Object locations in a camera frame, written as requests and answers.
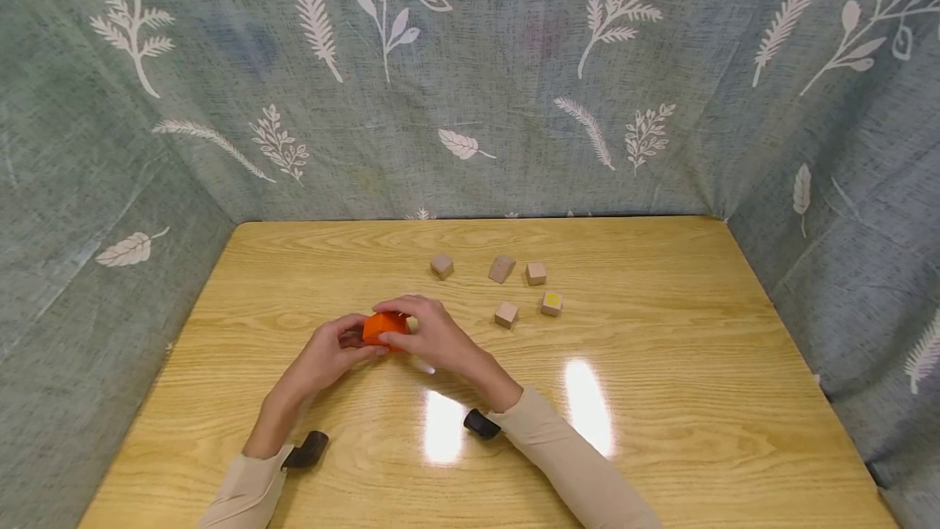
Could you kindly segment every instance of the hand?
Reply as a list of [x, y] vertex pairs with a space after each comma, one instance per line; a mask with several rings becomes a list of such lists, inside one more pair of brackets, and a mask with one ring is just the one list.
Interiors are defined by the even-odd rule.
[[472, 342], [463, 329], [460, 329], [439, 300], [406, 294], [398, 296], [397, 299], [379, 302], [372, 310], [376, 313], [406, 313], [415, 317], [417, 330], [413, 335], [390, 331], [383, 333], [379, 338], [385, 343], [395, 345], [396, 348], [419, 356], [435, 368], [444, 368], [460, 374], [460, 369], [467, 367], [471, 361], [485, 353]]
[[408, 294], [379, 302], [372, 310], [397, 311], [417, 318], [413, 335], [385, 332], [379, 336], [385, 343], [402, 348], [433, 367], [462, 376], [496, 412], [506, 412], [519, 402], [523, 387], [493, 356], [472, 342], [439, 300]]
[[363, 345], [365, 320], [364, 314], [347, 314], [317, 327], [272, 393], [285, 393], [304, 400], [332, 386], [355, 364], [388, 353], [388, 348], [381, 345]]

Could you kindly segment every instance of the wooden table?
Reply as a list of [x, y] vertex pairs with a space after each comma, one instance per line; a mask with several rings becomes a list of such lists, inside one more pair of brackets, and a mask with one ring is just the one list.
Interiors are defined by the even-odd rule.
[[[438, 282], [435, 253], [456, 273]], [[519, 260], [500, 286], [497, 253]], [[526, 261], [547, 286], [527, 287]], [[560, 318], [538, 312], [564, 295]], [[316, 325], [414, 292], [534, 385], [666, 527], [895, 527], [728, 228], [704, 218], [245, 224], [215, 267], [81, 529], [195, 527], [261, 399]], [[520, 306], [513, 331], [499, 302]], [[407, 356], [323, 393], [330, 445], [271, 527], [576, 527], [482, 407]]]

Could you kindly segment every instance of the wooden cube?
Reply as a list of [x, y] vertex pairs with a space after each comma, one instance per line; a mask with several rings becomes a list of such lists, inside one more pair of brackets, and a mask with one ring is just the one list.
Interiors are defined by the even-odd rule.
[[557, 317], [561, 314], [561, 294], [557, 292], [546, 292], [542, 298], [542, 314], [548, 314], [549, 317]]
[[431, 271], [441, 280], [446, 280], [447, 276], [454, 273], [454, 262], [446, 253], [438, 253], [431, 260]]
[[531, 287], [537, 287], [548, 280], [548, 273], [545, 271], [545, 264], [542, 262], [530, 262], [525, 265], [525, 280]]
[[504, 256], [500, 253], [500, 255], [496, 256], [496, 259], [493, 260], [493, 265], [490, 267], [490, 280], [498, 283], [506, 282], [512, 269], [515, 267], [516, 261], [512, 257]]
[[513, 305], [512, 302], [503, 302], [493, 315], [496, 324], [506, 329], [512, 329], [516, 318], [519, 318], [519, 307]]

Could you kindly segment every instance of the long sleeve shirt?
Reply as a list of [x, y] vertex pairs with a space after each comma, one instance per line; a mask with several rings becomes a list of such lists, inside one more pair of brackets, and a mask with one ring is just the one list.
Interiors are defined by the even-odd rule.
[[[552, 409], [525, 387], [519, 402], [488, 417], [539, 467], [587, 529], [655, 529], [661, 524], [626, 478]], [[264, 529], [284, 487], [281, 469], [293, 449], [267, 460], [238, 456], [199, 522], [199, 529]]]

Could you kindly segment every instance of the gray-green cloth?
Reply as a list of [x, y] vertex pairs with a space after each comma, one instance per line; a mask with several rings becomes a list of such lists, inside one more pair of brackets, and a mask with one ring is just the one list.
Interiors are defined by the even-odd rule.
[[588, 213], [727, 220], [940, 527], [939, 11], [0, 0], [0, 529], [75, 527], [235, 224]]

